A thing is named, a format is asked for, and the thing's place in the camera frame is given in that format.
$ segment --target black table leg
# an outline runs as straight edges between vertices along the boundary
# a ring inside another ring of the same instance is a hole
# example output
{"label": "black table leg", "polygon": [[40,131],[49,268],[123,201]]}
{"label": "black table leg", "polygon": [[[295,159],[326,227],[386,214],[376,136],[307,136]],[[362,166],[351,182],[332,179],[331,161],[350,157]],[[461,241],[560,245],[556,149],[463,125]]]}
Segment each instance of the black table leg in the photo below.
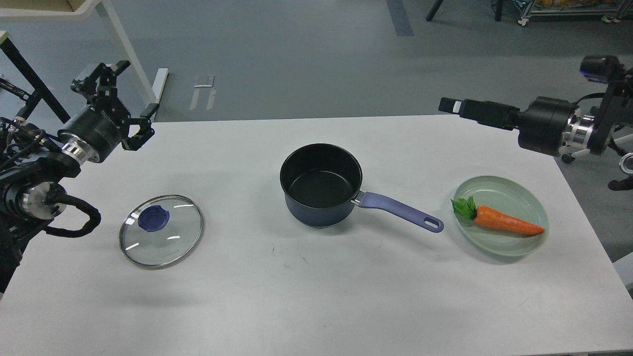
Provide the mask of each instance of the black table leg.
{"label": "black table leg", "polygon": [[497,6],[494,8],[494,20],[501,21],[501,13],[503,12],[503,0],[497,0]]}
{"label": "black table leg", "polygon": [[444,2],[444,0],[436,0],[435,1],[435,4],[433,4],[433,7],[431,8],[431,11],[429,11],[429,14],[427,15],[427,21],[432,21],[433,20],[433,16],[435,16],[435,13],[437,13],[437,10],[442,5],[442,2]]}

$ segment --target carrot leaves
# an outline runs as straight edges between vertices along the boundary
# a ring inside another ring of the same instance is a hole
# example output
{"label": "carrot leaves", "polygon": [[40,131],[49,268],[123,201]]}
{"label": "carrot leaves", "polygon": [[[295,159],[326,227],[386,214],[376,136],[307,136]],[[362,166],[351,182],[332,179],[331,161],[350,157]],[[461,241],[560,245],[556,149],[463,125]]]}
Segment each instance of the carrot leaves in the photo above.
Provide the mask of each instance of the carrot leaves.
{"label": "carrot leaves", "polygon": [[459,198],[457,200],[452,200],[453,203],[453,211],[455,214],[460,215],[468,220],[473,220],[477,216],[477,206],[475,206],[475,200],[472,196],[467,200],[464,198]]}

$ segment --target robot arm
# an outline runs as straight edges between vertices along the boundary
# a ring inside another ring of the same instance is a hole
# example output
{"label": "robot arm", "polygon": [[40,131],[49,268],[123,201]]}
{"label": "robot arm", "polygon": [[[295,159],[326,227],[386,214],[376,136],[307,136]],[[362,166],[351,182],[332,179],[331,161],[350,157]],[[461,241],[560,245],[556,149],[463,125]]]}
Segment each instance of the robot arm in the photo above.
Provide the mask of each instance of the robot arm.
{"label": "robot arm", "polygon": [[[578,103],[539,96],[525,111],[514,106],[442,98],[439,110],[459,114],[482,125],[498,129],[519,130],[520,147],[545,155],[559,156],[561,149],[572,146],[601,155],[607,147],[618,151],[612,134],[623,126],[633,127],[633,68],[626,70],[614,56],[586,56],[580,72],[591,82],[607,85],[604,93],[584,96],[580,100],[602,98],[593,115],[583,115]],[[633,154],[623,156],[620,167],[631,175],[623,181],[609,183],[611,190],[633,189]]]}
{"label": "robot arm", "polygon": [[[118,99],[116,88],[116,78],[130,63],[99,63],[93,69],[89,67],[87,75],[80,75],[72,82],[72,90],[83,95],[86,106],[69,119],[6,36],[1,45],[35,91],[29,94],[6,81],[0,83],[3,89],[25,102],[14,120],[0,118],[0,298],[35,235],[44,231],[77,238],[99,225],[99,211],[68,195],[59,181],[78,176],[80,166],[86,161],[103,162],[119,143],[124,149],[138,150],[154,134],[151,117],[158,109],[158,104],[150,104],[141,117],[132,118]],[[65,124],[57,137],[26,123],[40,99],[54,108]],[[138,125],[140,129],[129,137],[131,125]],[[49,226],[67,205],[77,207],[88,216],[81,229],[69,231]]]}

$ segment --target caster wheel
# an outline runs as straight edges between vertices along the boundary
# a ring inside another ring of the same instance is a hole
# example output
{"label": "caster wheel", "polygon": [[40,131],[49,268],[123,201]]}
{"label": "caster wheel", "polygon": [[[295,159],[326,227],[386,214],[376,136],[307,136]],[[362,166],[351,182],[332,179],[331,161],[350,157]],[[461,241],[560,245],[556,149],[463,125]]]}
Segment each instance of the caster wheel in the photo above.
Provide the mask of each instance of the caster wheel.
{"label": "caster wheel", "polygon": [[567,164],[572,163],[573,161],[576,160],[570,153],[565,153],[560,158],[563,160],[563,163],[567,163]]}

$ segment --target carrot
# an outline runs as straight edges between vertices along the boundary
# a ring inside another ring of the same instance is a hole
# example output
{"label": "carrot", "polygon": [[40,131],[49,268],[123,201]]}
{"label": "carrot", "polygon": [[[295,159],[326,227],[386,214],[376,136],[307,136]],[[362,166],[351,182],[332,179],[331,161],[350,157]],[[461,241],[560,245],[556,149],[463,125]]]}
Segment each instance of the carrot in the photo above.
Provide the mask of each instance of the carrot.
{"label": "carrot", "polygon": [[472,220],[475,224],[504,231],[517,232],[519,234],[534,236],[542,233],[544,229],[538,225],[521,220],[516,217],[504,214],[498,210],[485,205],[475,205],[475,200],[471,196],[469,199],[459,198],[452,200],[453,211],[457,215]]}

